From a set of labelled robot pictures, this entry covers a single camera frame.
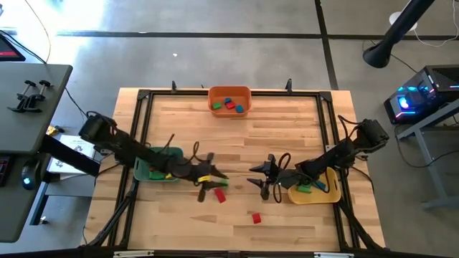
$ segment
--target desk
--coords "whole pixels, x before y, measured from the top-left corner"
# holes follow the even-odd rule
[[[0,63],[0,156],[13,157],[8,165],[9,176],[4,186],[0,187],[0,242],[15,242],[19,238],[49,163],[49,155],[45,153],[64,162],[72,161],[66,162],[69,164],[84,164],[85,168],[81,169],[88,173],[98,172],[98,163],[45,135],[71,71],[71,66],[63,64]],[[37,105],[42,110],[40,113],[16,113],[7,109],[18,105],[16,94],[25,88],[25,80],[37,85],[28,89],[26,96],[39,93],[41,80],[53,85],[43,92],[45,99]],[[26,161],[36,156],[37,152],[37,157],[42,160],[39,181],[34,189],[25,190],[21,171]],[[46,199],[43,196],[44,191],[39,197],[38,212],[34,213],[34,218],[39,218],[39,211],[44,208]]]
[[[113,118],[121,130],[131,129],[138,90],[120,89]],[[332,96],[335,113],[355,120],[350,92],[333,91]],[[269,153],[279,158],[290,152],[290,167],[321,155],[317,116],[316,102],[304,97],[253,97],[246,118],[228,119],[214,118],[205,96],[155,96],[146,141],[164,145],[175,133],[171,146],[183,148],[186,157],[191,155],[196,140],[200,142],[199,157],[215,152],[214,163],[229,176],[227,200],[219,204],[210,191],[204,203],[198,203],[199,189],[186,181],[141,182],[128,248],[338,251],[332,205],[292,204],[285,189],[282,204],[276,204],[272,196],[269,201],[263,201],[260,190],[246,182],[247,177],[260,176],[250,173],[248,168],[265,161]],[[137,127],[137,140],[142,120]],[[344,135],[341,125],[339,134]],[[100,169],[114,162],[113,158],[107,158]],[[365,163],[359,161],[356,167],[367,172]],[[121,168],[116,168],[98,177],[85,226],[88,241],[113,213],[120,173]],[[354,171],[350,171],[348,180],[356,217],[376,243],[384,246],[370,182]],[[262,223],[254,225],[250,214],[256,212],[261,213]],[[342,217],[350,242],[348,223]],[[120,221],[117,243],[124,218]]]

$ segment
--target gray floor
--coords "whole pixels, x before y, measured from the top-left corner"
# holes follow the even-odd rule
[[[27,6],[0,0],[5,13],[0,27],[18,27],[22,42],[46,56],[46,39],[27,26],[37,26]],[[55,30],[107,32],[263,32],[319,33],[314,0],[125,0],[34,1],[45,24]],[[322,0],[329,34],[383,34],[388,16],[406,1]],[[422,35],[454,34],[452,6],[438,0],[423,16]],[[331,53],[340,90],[352,92],[358,119],[376,118],[393,135],[382,107],[383,101],[406,82],[413,72],[392,59],[377,70],[361,58],[362,43],[332,40]],[[419,42],[400,42],[393,53],[416,70],[425,65],[459,63],[459,42],[441,48]],[[28,57],[28,62],[36,62]],[[249,85],[279,88],[288,78],[295,89],[330,89],[321,40],[317,39],[172,39],[55,37],[49,62],[71,64],[68,85],[84,110],[113,113],[119,87]],[[80,115],[64,96],[53,123],[76,134]],[[413,162],[422,163],[415,143],[403,145]],[[459,211],[424,211],[422,201],[435,198],[427,170],[406,166],[392,140],[371,156],[379,216],[387,246],[401,252],[459,256]],[[449,180],[458,181],[452,176]],[[88,199],[52,197],[45,209],[51,224],[26,226],[15,244],[0,244],[0,252],[75,247],[81,240]]]

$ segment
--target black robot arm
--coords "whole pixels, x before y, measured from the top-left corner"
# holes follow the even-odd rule
[[[344,125],[346,119],[341,116],[339,118],[346,129]],[[279,183],[283,188],[290,188],[294,185],[313,183],[319,179],[327,168],[350,168],[354,164],[356,155],[359,153],[373,153],[384,147],[389,140],[389,136],[376,120],[365,119],[360,123],[353,124],[356,127],[352,130],[351,135],[353,132],[357,133],[355,140],[351,139],[351,135],[347,134],[346,129],[346,137],[335,147],[318,158],[295,164],[295,169],[286,169],[286,166],[281,168],[280,164],[282,162],[276,165],[274,155],[270,154],[268,161],[265,161],[261,166],[250,169],[252,172],[264,173],[266,181],[253,178],[248,178],[247,180],[260,187],[262,199],[267,200],[270,194],[268,189],[270,184]],[[290,154],[286,153],[283,157],[285,156],[290,161]]]
[[[212,165],[213,153],[209,153],[206,160],[197,159],[199,164],[194,165],[191,160],[150,150],[132,139],[127,132],[118,129],[111,118],[93,111],[87,114],[88,119],[79,132],[80,137],[94,144],[98,150],[108,149],[114,152],[115,159],[121,164],[133,168],[136,158],[139,157],[154,167],[155,171],[191,181],[195,186],[201,185],[198,201],[204,200],[205,191],[226,186],[225,183],[210,181],[210,176],[227,178]]]

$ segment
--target wooden table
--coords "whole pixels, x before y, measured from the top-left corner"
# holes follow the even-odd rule
[[[131,129],[138,90],[120,89],[113,118],[121,130]],[[356,120],[350,92],[332,91],[332,96],[335,113]],[[216,153],[214,163],[229,176],[227,200],[220,204],[209,191],[205,202],[198,203],[199,188],[188,181],[140,183],[129,249],[339,250],[331,204],[295,205],[288,200],[285,189],[282,204],[275,203],[272,196],[269,201],[263,201],[259,188],[246,181],[248,177],[262,178],[261,174],[250,173],[248,169],[265,161],[269,153],[279,158],[284,152],[290,152],[289,167],[323,153],[313,98],[253,97],[252,109],[246,118],[229,119],[214,118],[208,111],[205,96],[155,96],[147,142],[162,146],[172,133],[175,138],[171,146],[182,148],[186,157],[191,155],[196,140],[200,142],[201,158],[207,152]],[[339,135],[344,135],[341,125]],[[101,169],[114,162],[113,158],[107,158]],[[361,161],[356,167],[367,172],[366,164]],[[98,178],[85,226],[89,241],[113,213],[120,172],[118,167]],[[353,170],[348,180],[356,217],[376,243],[384,246],[370,182]],[[252,213],[261,213],[261,224],[253,224]],[[346,217],[342,217],[350,243],[349,224]],[[121,238],[124,219],[120,220],[117,241]]]

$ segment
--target blue light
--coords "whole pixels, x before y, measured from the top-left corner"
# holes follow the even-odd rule
[[[400,104],[400,107],[405,108],[405,109],[410,107],[410,105],[408,105],[407,103],[407,99],[405,99],[404,97],[401,97],[399,99],[399,104]]]

